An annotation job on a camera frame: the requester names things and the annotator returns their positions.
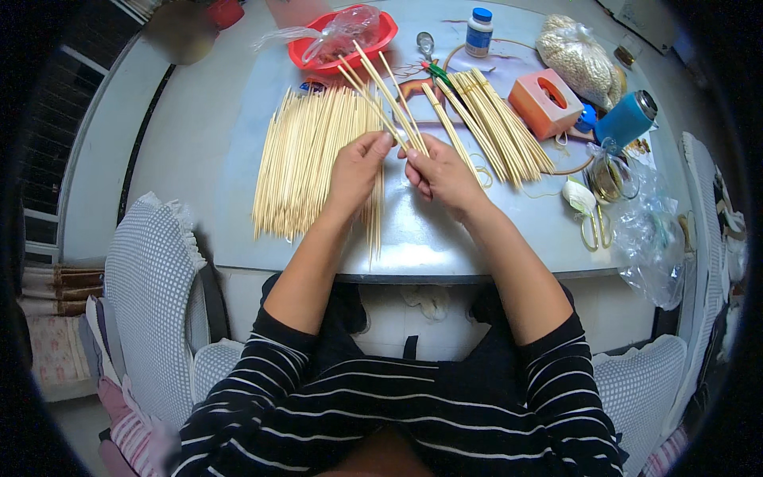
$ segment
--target white beans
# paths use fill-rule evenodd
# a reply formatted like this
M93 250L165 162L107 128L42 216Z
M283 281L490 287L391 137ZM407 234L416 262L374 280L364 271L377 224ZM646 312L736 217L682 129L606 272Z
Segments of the white beans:
M549 15L535 42L543 62L583 98L610 110L620 100L620 77L591 30L564 15Z

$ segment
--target orange tissue box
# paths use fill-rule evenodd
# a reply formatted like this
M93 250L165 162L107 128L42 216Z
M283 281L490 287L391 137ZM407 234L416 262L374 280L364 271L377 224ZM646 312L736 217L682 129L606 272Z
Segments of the orange tissue box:
M551 68L517 78L509 102L538 140L566 131L583 112L583 103Z

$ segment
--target dark pants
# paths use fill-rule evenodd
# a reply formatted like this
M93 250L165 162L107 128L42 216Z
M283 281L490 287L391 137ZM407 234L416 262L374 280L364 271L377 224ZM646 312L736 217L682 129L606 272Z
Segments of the dark pants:
M280 275L277 273L271 276L262 285L260 306L265 303ZM574 307L572 294L563 285L562 289ZM524 383L521 379L522 373L516 373L517 345L495 284L486 285L480 290L471 313L475 320L488 323L491 328L464 361L441 363L443 372L450 375L446 381L465 383L465 392L470 395L475 392L473 385L476 382L489 388L501 389L502 392L506 392L508 387L510 394L521 400L524 396ZM337 363L364 357L365 354L350 334L362 331L365 324L365 310L360 301L358 285L335 282L331 288L307 377L312 379Z

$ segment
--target person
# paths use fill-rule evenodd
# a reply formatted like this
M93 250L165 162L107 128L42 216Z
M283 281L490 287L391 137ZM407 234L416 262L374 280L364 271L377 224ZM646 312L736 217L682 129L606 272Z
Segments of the person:
M353 215L394 145L344 147L324 208L262 302L240 361L180 430L173 475L622 475L570 294L457 152L422 134L405 173L471 234L491 329L462 362L366 356L357 285L333 283Z

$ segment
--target hand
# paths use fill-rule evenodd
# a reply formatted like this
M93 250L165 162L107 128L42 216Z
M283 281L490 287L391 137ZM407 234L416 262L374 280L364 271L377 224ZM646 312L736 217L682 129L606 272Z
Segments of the hand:
M398 151L400 159L408 158L405 175L424 200L439 199L453 218L463 222L470 210L489 202L488 197L455 149L429 134L421 137L429 157L412 147L407 155L402 148Z
M340 149L331 171L324 210L349 220L371 195L376 173L393 146L391 134L375 131L363 134Z

